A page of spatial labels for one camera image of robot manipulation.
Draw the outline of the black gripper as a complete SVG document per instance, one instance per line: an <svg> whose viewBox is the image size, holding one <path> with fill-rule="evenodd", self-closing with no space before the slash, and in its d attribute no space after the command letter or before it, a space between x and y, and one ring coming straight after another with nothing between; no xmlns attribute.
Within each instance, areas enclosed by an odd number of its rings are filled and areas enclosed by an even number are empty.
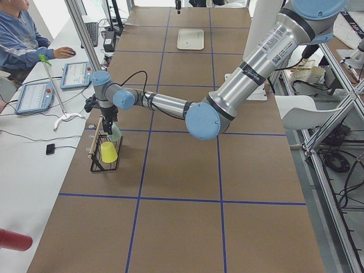
<svg viewBox="0 0 364 273"><path fill-rule="evenodd" d="M112 135L113 122L118 121L118 108L113 105L111 107L100 107L100 110L105 119L102 122L103 130L105 133Z"/></svg>

